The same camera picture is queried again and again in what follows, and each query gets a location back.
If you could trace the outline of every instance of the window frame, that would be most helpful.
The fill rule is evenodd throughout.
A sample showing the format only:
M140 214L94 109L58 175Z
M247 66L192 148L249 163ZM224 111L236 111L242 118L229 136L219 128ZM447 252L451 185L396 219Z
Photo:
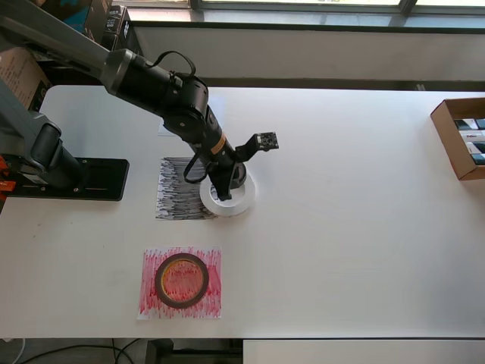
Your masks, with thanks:
M173 8L229 11L291 11L342 14L401 14L409 15L485 15L485 6L432 6L416 5L418 0L401 0L398 5L344 5L344 4L279 4L273 2L218 2L187 0L187 2L157 2L115 0L133 8Z

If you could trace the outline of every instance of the window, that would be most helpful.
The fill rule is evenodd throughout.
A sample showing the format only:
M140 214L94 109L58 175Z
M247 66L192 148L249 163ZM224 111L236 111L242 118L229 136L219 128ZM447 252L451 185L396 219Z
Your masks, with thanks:
M219 2L273 2L291 4L332 5L398 5L399 0L218 0Z
M288 17L302 19L312 17L311 21L316 24L326 25L362 25L362 26L386 26L385 16L393 17L387 21L389 27L403 27L407 24L420 24L415 27L451 27L451 28L485 28L485 0L115 0L133 8L191 8L197 11L236 11L239 15L224 14L225 17L255 17L268 18L278 23L293 22L298 20L286 19ZM243 14L243 11L252 11L251 14ZM278 14L269 14L259 11L276 11ZM323 13L340 14L339 20L330 22L329 19L315 18L316 14ZM359 18L346 19L351 14ZM462 16L460 26L455 16ZM217 18L215 13L192 14L188 21L208 21L209 18Z
M485 0L418 0L416 5L431 6L485 6Z

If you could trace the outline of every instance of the white wall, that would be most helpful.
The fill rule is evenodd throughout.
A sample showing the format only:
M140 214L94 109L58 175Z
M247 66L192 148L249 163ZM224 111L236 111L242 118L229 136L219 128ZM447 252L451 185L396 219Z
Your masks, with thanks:
M161 27L136 32L148 59L180 51L201 77L485 80L485 35ZM164 67L185 66L170 56Z

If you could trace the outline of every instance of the black robotic arm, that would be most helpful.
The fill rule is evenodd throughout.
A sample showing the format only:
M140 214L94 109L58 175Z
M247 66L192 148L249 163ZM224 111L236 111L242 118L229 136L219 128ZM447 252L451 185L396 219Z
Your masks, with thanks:
M208 106L208 88L196 76L195 65L178 52L165 52L153 64L127 49L109 52L27 0L0 0L0 51L12 46L24 46L94 76L100 79L110 94L163 117L165 128L188 143L195 153L184 173L186 181L197 183L208 175L220 200L230 199L230 190L244 184L244 162L259 150L278 148L275 133L261 133L255 134L244 146L234 149ZM177 53L187 60L191 67L190 74L169 72L157 67L170 53ZM22 137L22 127L13 125L13 121L8 121L5 115L3 119L4 124L10 123L12 129ZM59 148L61 152L64 151L66 158L70 157L62 148L60 131L56 133L52 129L55 129L52 125L47 128L51 132L48 136L45 136L45 130L34 132L38 133L36 140L40 137L44 138L44 142L47 140L49 150L44 153L44 159L46 155L49 156L47 159L51 158L53 151ZM0 146L0 155L10 155L5 148L2 150ZM205 166L206 174L202 179L190 180L188 173L197 159ZM41 172L38 161L32 158L28 148L15 160L25 162L28 168ZM49 175L51 164L52 161L43 161L43 175ZM72 187L80 177L72 164L73 158L70 157L70 178L67 182L64 179L60 187ZM57 170L56 176L58 174L62 174L62 171Z

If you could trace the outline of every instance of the cardboard box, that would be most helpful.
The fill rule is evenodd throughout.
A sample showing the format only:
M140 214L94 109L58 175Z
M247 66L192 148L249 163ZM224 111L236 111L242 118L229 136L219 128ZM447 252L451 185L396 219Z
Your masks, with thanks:
M431 114L436 130L459 180L485 178L485 165L476 165L454 122L485 118L485 99L447 99Z
M101 45L109 51L129 49L137 55L143 55L135 30L130 26L130 16L126 6L111 6Z
M45 0L40 8L101 43L112 0Z
M0 53L0 79L29 110L38 111L51 86L33 56L23 48Z

